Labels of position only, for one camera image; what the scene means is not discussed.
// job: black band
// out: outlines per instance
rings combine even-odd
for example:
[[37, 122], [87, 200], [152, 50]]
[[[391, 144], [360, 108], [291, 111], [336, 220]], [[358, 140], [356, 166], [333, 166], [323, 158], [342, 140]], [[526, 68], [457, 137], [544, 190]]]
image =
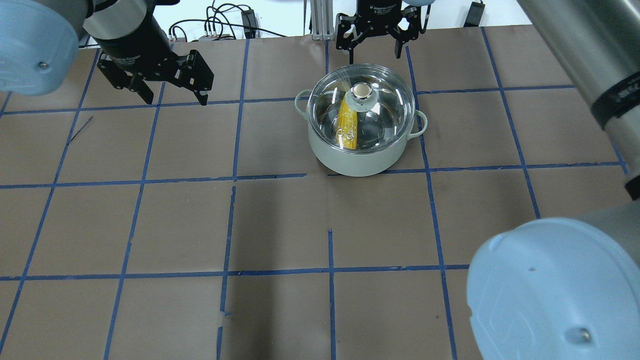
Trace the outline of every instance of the black band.
[[636, 176], [631, 181], [629, 181], [625, 188], [629, 195], [631, 195], [631, 199], [637, 200], [640, 198], [640, 176]]
[[604, 92], [591, 106], [591, 113], [604, 129], [613, 117], [621, 117], [640, 104], [640, 71]]

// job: light blue joint cover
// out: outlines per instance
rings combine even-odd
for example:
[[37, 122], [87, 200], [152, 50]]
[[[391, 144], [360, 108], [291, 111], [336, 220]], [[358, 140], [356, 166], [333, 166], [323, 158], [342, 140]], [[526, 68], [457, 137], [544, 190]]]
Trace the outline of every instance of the light blue joint cover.
[[485, 360], [640, 359], [640, 269], [578, 220], [536, 220], [487, 241], [467, 303]]
[[436, 0], [404, 0], [411, 6], [427, 6], [433, 4]]
[[0, 19], [0, 91], [43, 95], [60, 87], [78, 52], [71, 24], [32, 0], [1, 0]]

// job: pot handle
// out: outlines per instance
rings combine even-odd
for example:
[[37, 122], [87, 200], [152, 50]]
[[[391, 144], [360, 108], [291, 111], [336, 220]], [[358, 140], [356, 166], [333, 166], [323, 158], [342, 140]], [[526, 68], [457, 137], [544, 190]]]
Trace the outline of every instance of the pot handle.
[[425, 115], [425, 114], [424, 114], [422, 111], [420, 111], [420, 110], [416, 110], [416, 111], [415, 111], [415, 114], [416, 114], [417, 116], [419, 116], [419, 117], [421, 117], [421, 118], [422, 118], [422, 121], [424, 122], [424, 125], [422, 125], [422, 130], [418, 131], [417, 133], [411, 133], [411, 134], [409, 134], [409, 135], [406, 137], [406, 139], [407, 139], [407, 140], [409, 140], [409, 139], [412, 139], [412, 138], [415, 138], [415, 137], [418, 137], [418, 136], [422, 135], [422, 134], [424, 133], [424, 131], [427, 129], [427, 124], [428, 124], [428, 121], [427, 121], [427, 115]]
[[298, 111], [300, 116], [302, 116], [303, 119], [308, 120], [307, 112], [300, 110], [300, 108], [298, 107], [298, 101], [300, 101], [300, 98], [305, 95], [311, 95], [311, 90], [302, 90], [300, 93], [298, 93], [298, 95], [296, 95], [296, 100], [293, 102], [293, 105], [296, 107], [296, 110]]

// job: grid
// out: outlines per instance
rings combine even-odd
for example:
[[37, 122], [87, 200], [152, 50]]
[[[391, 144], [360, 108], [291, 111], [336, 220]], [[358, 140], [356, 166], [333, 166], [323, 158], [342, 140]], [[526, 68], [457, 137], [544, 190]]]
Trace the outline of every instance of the grid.
[[[407, 168], [407, 169], [397, 169], [397, 170], [386, 170], [383, 174], [407, 174], [407, 173], [423, 173], [426, 176], [426, 184], [428, 189], [428, 198], [429, 198], [429, 206], [431, 208], [431, 216], [433, 221], [433, 228], [435, 231], [435, 240], [436, 240], [436, 249], [438, 254], [438, 264], [432, 265], [417, 265], [417, 266], [352, 266], [352, 267], [336, 267], [334, 266], [333, 261], [333, 232], [329, 229], [327, 233], [327, 251], [328, 251], [328, 267], [321, 268], [297, 268], [297, 269], [284, 269], [284, 270], [261, 270], [261, 271], [230, 271], [229, 270], [229, 260], [230, 260], [230, 249], [232, 246], [232, 228], [234, 221], [234, 203], [236, 199], [236, 187], [232, 187], [232, 194], [229, 202], [229, 214], [228, 214], [228, 227], [227, 227], [227, 243], [225, 250], [225, 260], [224, 260], [224, 269], [223, 271], [213, 271], [213, 272], [174, 272], [174, 273], [152, 273], [152, 274], [128, 274], [127, 273], [127, 264], [129, 261], [129, 254], [131, 252], [131, 240], [133, 239], [136, 223], [138, 219], [138, 212], [140, 210], [140, 204], [143, 199], [143, 193], [146, 184], [158, 184], [158, 183], [180, 183], [180, 182], [211, 182], [211, 181], [246, 181], [246, 180], [259, 180], [259, 179], [278, 179], [278, 178], [292, 178], [292, 177], [305, 177], [307, 174], [304, 173], [295, 173], [295, 174], [265, 174], [258, 176], [239, 176], [237, 174], [237, 161], [239, 154], [239, 146], [241, 142], [241, 128], [242, 128], [242, 120], [243, 120], [243, 105], [245, 103], [251, 102], [293, 102], [294, 98], [285, 97], [285, 98], [276, 98], [276, 99], [245, 99], [244, 98], [244, 90], [246, 83], [246, 72], [247, 72], [247, 63], [248, 56], [250, 53], [250, 44], [251, 40], [246, 41], [245, 49], [244, 49], [244, 58], [243, 58], [243, 73], [241, 79], [241, 91], [240, 97], [236, 101], [210, 101], [209, 104], [238, 104], [239, 111], [237, 116], [237, 129], [236, 129], [236, 139], [235, 139], [235, 147], [234, 147], [234, 161], [233, 161], [233, 173], [231, 176], [223, 176], [223, 177], [193, 177], [193, 178], [173, 178], [173, 179], [147, 179], [147, 169], [149, 164], [149, 158], [152, 151], [153, 143], [154, 143], [154, 134], [156, 131], [156, 125], [158, 121], [158, 116], [160, 111], [165, 107], [173, 107], [173, 106], [189, 106], [197, 104], [197, 102], [181, 102], [176, 104], [163, 104], [163, 94], [164, 94], [164, 84], [162, 85], [161, 91], [159, 93], [159, 101], [157, 104], [153, 105], [135, 105], [135, 106], [110, 106], [110, 107], [100, 107], [100, 108], [83, 108], [84, 98], [87, 93], [87, 89], [89, 87], [91, 78], [93, 76], [95, 66], [97, 64], [97, 55], [93, 60], [93, 65], [89, 72], [88, 79], [86, 80], [83, 94], [78, 104], [77, 108], [74, 109], [62, 109], [62, 110], [25, 110], [25, 111], [5, 111], [7, 104], [10, 101], [11, 93], [9, 93], [6, 97], [4, 104], [0, 110], [0, 117], [2, 115], [14, 115], [14, 114], [30, 114], [30, 113], [56, 113], [56, 112], [74, 112], [75, 116], [73, 119], [73, 123], [68, 132], [67, 136], [67, 144], [62, 152], [62, 156], [60, 158], [60, 162], [57, 167], [56, 176], [52, 183], [42, 183], [42, 184], [6, 184], [0, 185], [0, 189], [16, 189], [16, 188], [49, 188], [49, 195], [46, 200], [44, 210], [42, 211], [42, 216], [40, 222], [38, 224], [38, 229], [35, 234], [35, 239], [33, 240], [33, 244], [29, 251], [29, 256], [24, 266], [24, 271], [21, 276], [4, 276], [0, 277], [0, 281], [17, 281], [19, 282], [17, 292], [15, 294], [15, 299], [12, 304], [12, 308], [10, 310], [10, 314], [6, 325], [4, 327], [3, 336], [0, 340], [0, 352], [4, 347], [4, 343], [6, 341], [7, 335], [10, 332], [12, 319], [16, 310], [16, 307], [20, 301], [20, 295], [22, 291], [22, 287], [27, 281], [46, 281], [46, 280], [74, 280], [74, 279], [118, 279], [118, 288], [116, 293], [116, 299], [113, 306], [113, 312], [111, 315], [111, 322], [109, 326], [108, 338], [106, 340], [106, 348], [104, 351], [104, 359], [109, 358], [109, 351], [111, 347], [111, 340], [113, 337], [113, 331], [116, 324], [116, 319], [118, 317], [118, 306], [120, 303], [120, 297], [122, 294], [122, 288], [126, 279], [150, 279], [150, 278], [171, 278], [171, 277], [221, 277], [222, 278], [222, 289], [221, 289], [221, 300], [220, 300], [220, 311], [222, 313], [225, 312], [225, 302], [226, 302], [226, 293], [227, 293], [227, 281], [229, 277], [241, 277], [241, 276], [265, 276], [265, 275], [291, 275], [291, 274], [328, 274], [329, 275], [329, 293], [330, 293], [330, 335], [331, 335], [331, 358], [337, 358], [337, 350], [336, 350], [336, 314], [335, 314], [335, 286], [334, 286], [334, 275], [337, 273], [347, 273], [347, 272], [402, 272], [402, 271], [439, 271], [442, 280], [442, 292], [444, 296], [444, 306], [447, 317], [447, 328], [449, 331], [449, 341], [451, 345], [451, 354], [452, 358], [457, 360], [458, 354], [456, 351], [456, 340], [454, 337], [454, 324], [452, 321], [452, 310], [450, 306], [450, 298], [449, 298], [449, 290], [447, 287], [447, 271], [448, 270], [463, 270], [468, 269], [468, 264], [447, 264], [444, 259], [442, 243], [440, 240], [440, 230], [438, 226], [438, 213], [436, 208], [436, 201], [434, 198], [434, 189], [432, 185], [431, 175], [436, 172], [456, 172], [456, 171], [475, 171], [475, 170], [521, 170], [524, 174], [527, 187], [529, 190], [529, 196], [531, 198], [531, 205], [534, 209], [536, 218], [540, 218], [540, 210], [538, 209], [538, 203], [536, 201], [536, 194], [534, 193], [534, 188], [531, 183], [531, 178], [529, 176], [529, 169], [532, 168], [563, 168], [563, 167], [621, 167], [625, 174], [627, 174], [627, 169], [624, 161], [622, 160], [619, 152], [616, 150], [616, 155], [618, 156], [618, 161], [610, 161], [610, 162], [601, 162], [601, 163], [551, 163], [551, 164], [535, 164], [528, 165], [525, 161], [522, 147], [520, 145], [520, 141], [518, 139], [518, 133], [516, 131], [516, 127], [514, 125], [511, 112], [509, 110], [509, 104], [506, 97], [506, 92], [517, 92], [521, 90], [550, 90], [550, 89], [562, 89], [562, 88], [573, 88], [573, 85], [556, 85], [556, 86], [523, 86], [523, 87], [503, 87], [502, 82], [500, 80], [500, 74], [498, 72], [498, 68], [496, 66], [496, 62], [493, 57], [492, 48], [489, 42], [489, 39], [486, 35], [486, 31], [484, 28], [481, 29], [482, 36], [486, 45], [486, 50], [488, 52], [488, 56], [491, 61], [491, 65], [493, 68], [493, 72], [495, 75], [496, 82], [498, 84], [495, 88], [468, 88], [468, 89], [449, 89], [449, 90], [431, 90], [431, 91], [418, 91], [414, 68], [412, 63], [412, 57], [410, 48], [406, 47], [406, 57], [408, 60], [408, 66], [411, 75], [412, 89], [414, 97], [417, 99], [418, 95], [424, 94], [448, 94], [448, 93], [473, 93], [473, 92], [497, 92], [500, 94], [504, 105], [504, 111], [506, 112], [506, 116], [509, 120], [509, 126], [511, 128], [511, 132], [513, 134], [513, 141], [518, 151], [518, 157], [520, 160], [519, 165], [496, 165], [496, 166], [482, 166], [482, 167], [440, 167], [440, 168], [432, 168], [429, 166], [428, 155], [425, 150], [425, 140], [424, 136], [420, 136], [420, 149], [422, 153], [422, 159], [424, 162], [424, 168]], [[325, 43], [325, 73], [328, 73], [330, 69], [330, 52], [329, 52], [329, 43]], [[151, 127], [151, 132], [148, 140], [147, 152], [143, 167], [143, 172], [140, 179], [123, 179], [119, 181], [96, 181], [96, 182], [73, 182], [73, 183], [63, 183], [59, 182], [60, 172], [65, 161], [65, 157], [67, 155], [68, 145], [73, 139], [73, 137], [78, 134], [80, 130], [75, 131], [78, 118], [83, 111], [101, 111], [101, 110], [118, 110], [118, 109], [134, 109], [134, 108], [155, 108], [154, 120]], [[63, 187], [78, 187], [78, 186], [107, 186], [107, 185], [138, 185], [140, 187], [138, 198], [135, 205], [134, 215], [131, 221], [131, 230], [129, 232], [129, 241], [127, 242], [127, 247], [125, 251], [125, 256], [122, 261], [122, 270], [119, 274], [95, 274], [95, 275], [29, 275], [29, 267], [31, 264], [31, 260], [33, 259], [33, 254], [38, 245], [38, 239], [40, 237], [40, 232], [42, 231], [43, 224], [47, 217], [47, 211], [51, 204], [52, 197], [57, 188]], [[217, 334], [217, 347], [216, 347], [216, 358], [220, 359], [221, 357], [221, 346], [222, 339], [224, 337], [223, 327], [218, 328]]]

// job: white pot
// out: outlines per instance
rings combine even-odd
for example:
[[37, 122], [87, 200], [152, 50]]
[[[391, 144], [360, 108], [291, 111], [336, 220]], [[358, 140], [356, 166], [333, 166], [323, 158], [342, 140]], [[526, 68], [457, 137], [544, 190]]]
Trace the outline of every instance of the white pot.
[[[385, 75], [391, 73], [392, 76], [395, 76], [395, 74], [393, 74], [390, 70], [378, 65], [368, 66], [370, 68], [373, 68], [374, 70], [378, 70], [378, 68], [382, 69], [383, 71], [385, 71]], [[403, 105], [402, 109], [405, 109], [404, 117], [403, 119], [401, 119], [400, 125], [397, 126], [397, 128], [401, 130], [400, 132], [394, 133], [393, 137], [388, 139], [388, 141], [382, 146], [373, 147], [371, 149], [367, 149], [366, 151], [359, 151], [358, 149], [341, 149], [327, 136], [321, 136], [321, 134], [323, 133], [319, 131], [316, 116], [314, 113], [312, 113], [311, 106], [309, 106], [314, 92], [317, 92], [319, 94], [324, 92], [324, 94], [326, 94], [326, 89], [322, 87], [318, 89], [319, 85], [321, 85], [324, 79], [318, 82], [318, 85], [316, 85], [316, 88], [314, 90], [301, 91], [296, 96], [295, 107], [298, 113], [307, 121], [309, 143], [311, 144], [311, 149], [313, 150], [314, 154], [316, 155], [318, 160], [320, 160], [325, 166], [339, 174], [347, 176], [369, 176], [388, 169], [400, 158], [400, 156], [404, 152], [407, 141], [422, 135], [427, 128], [427, 116], [423, 112], [415, 110], [413, 94], [410, 92], [406, 95], [406, 99], [400, 101], [400, 104]], [[298, 107], [298, 101], [300, 101], [302, 97], [309, 95], [311, 95], [312, 97], [310, 97], [307, 101], [307, 109], [303, 111]], [[419, 132], [411, 133], [416, 115], [422, 118], [423, 127]]]

